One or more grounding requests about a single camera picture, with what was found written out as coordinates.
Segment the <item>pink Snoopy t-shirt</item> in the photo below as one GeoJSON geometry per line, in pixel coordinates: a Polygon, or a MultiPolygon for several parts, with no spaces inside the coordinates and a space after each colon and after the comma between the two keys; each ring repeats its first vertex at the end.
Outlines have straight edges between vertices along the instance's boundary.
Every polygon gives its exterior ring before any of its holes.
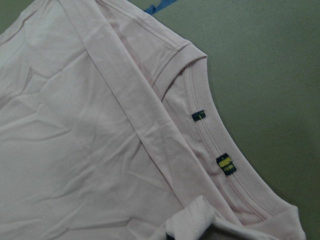
{"type": "Polygon", "coordinates": [[[207,59],[126,0],[31,3],[0,36],[1,239],[304,240],[207,59]]]}

